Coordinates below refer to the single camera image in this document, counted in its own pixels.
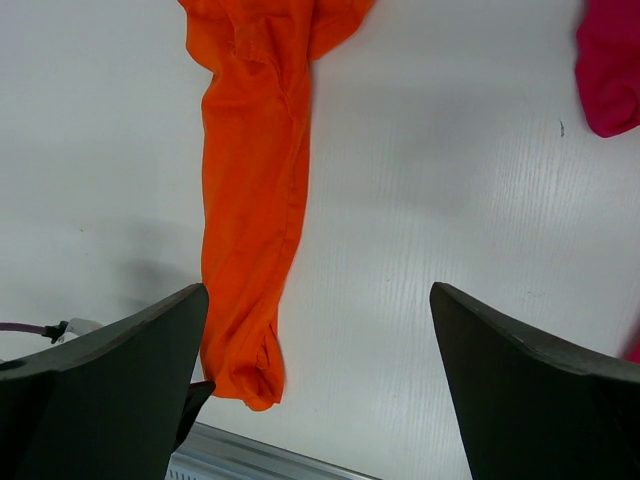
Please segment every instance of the magenta fabric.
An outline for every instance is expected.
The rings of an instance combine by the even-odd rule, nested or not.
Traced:
[[[588,0],[577,33],[576,79],[589,127],[601,137],[640,124],[640,0]]]

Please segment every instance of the purple cable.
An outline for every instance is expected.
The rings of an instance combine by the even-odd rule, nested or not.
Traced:
[[[39,325],[29,325],[27,323],[8,323],[8,322],[0,322],[0,331],[35,333],[36,335],[44,335],[46,333],[45,327],[40,327]]]

